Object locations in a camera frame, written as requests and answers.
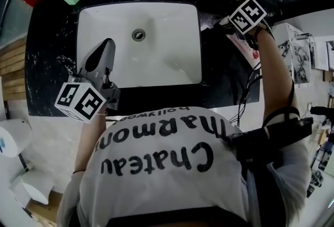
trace white sink basin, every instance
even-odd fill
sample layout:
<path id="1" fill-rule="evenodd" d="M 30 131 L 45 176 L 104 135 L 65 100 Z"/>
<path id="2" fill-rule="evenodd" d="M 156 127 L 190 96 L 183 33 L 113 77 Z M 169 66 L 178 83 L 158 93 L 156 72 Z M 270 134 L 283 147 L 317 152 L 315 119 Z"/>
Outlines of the white sink basin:
<path id="1" fill-rule="evenodd" d="M 110 81 L 119 88 L 196 84 L 202 80 L 194 5 L 140 2 L 95 6 L 80 12 L 78 24 L 78 69 L 94 46 L 111 38 L 116 53 Z M 135 33 L 142 41 L 133 38 Z"/>

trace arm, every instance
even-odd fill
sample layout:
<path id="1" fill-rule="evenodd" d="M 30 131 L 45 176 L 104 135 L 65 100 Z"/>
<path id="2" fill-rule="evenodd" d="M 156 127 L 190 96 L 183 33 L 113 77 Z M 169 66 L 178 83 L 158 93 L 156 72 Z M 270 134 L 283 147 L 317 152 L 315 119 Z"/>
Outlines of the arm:
<path id="1" fill-rule="evenodd" d="M 104 114 L 105 106 L 100 110 L 100 114 Z M 94 151 L 94 147 L 106 129 L 105 116 L 96 115 L 90 124 L 84 124 L 81 130 L 81 138 L 77 157 L 75 160 L 74 171 L 86 170 L 88 161 Z"/>
<path id="2" fill-rule="evenodd" d="M 266 118 L 275 110 L 289 105 L 292 79 L 273 37 L 267 31 L 262 30 L 257 36 L 257 42 L 262 67 L 265 96 L 264 118 Z M 291 106 L 297 108 L 295 95 Z"/>

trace black countertop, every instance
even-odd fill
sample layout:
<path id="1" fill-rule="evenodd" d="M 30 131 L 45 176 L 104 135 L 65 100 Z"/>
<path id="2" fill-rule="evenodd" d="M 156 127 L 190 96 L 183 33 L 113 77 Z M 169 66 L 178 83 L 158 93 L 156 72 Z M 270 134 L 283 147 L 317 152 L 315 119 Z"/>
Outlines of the black countertop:
<path id="1" fill-rule="evenodd" d="M 130 0 L 43 0 L 33 10 L 26 47 L 26 93 L 29 115 L 65 116 L 54 102 L 68 74 L 76 70 L 76 30 L 83 7 Z M 197 6 L 201 28 L 230 15 L 244 0 L 147 0 L 187 2 Z M 202 83 L 121 89 L 118 111 L 129 115 L 175 106 L 206 108 L 238 104 L 251 66 L 219 26 L 201 32 Z M 247 102 L 259 101 L 259 82 Z"/>

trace floor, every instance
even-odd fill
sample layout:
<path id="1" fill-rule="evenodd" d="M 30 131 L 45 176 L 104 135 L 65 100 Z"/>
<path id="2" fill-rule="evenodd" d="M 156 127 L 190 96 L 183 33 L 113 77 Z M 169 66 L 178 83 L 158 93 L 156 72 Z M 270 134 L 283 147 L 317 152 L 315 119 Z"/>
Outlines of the floor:
<path id="1" fill-rule="evenodd" d="M 313 106 L 327 106 L 329 83 L 322 81 L 322 71 L 312 70 L 312 83 L 309 87 L 295 90 L 301 116 L 307 112 L 307 104 Z M 28 115 L 25 100 L 9 101 L 12 118 L 22 118 L 29 122 L 34 141 L 22 153 L 26 161 L 31 161 L 35 168 L 49 174 L 54 181 L 55 191 L 64 192 L 73 172 L 76 152 L 79 144 L 82 123 L 69 120 L 65 117 L 36 117 Z M 220 107 L 212 109 L 227 119 L 237 113 L 237 106 Z M 260 101 L 248 104 L 241 118 L 240 128 L 248 131 L 262 125 L 264 111 L 264 96 L 261 86 Z M 314 132 L 322 118 L 314 117 Z M 309 138 L 310 156 L 314 155 L 317 147 L 314 135 Z"/>

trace sink drain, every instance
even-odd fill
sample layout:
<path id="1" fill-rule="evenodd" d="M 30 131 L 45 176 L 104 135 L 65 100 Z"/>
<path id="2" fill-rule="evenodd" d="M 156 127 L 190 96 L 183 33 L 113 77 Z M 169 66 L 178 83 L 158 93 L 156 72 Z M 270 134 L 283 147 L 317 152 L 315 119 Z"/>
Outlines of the sink drain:
<path id="1" fill-rule="evenodd" d="M 132 39 L 134 41 L 142 41 L 143 39 L 145 39 L 145 37 L 146 37 L 146 33 L 142 29 L 135 29 L 132 32 Z"/>

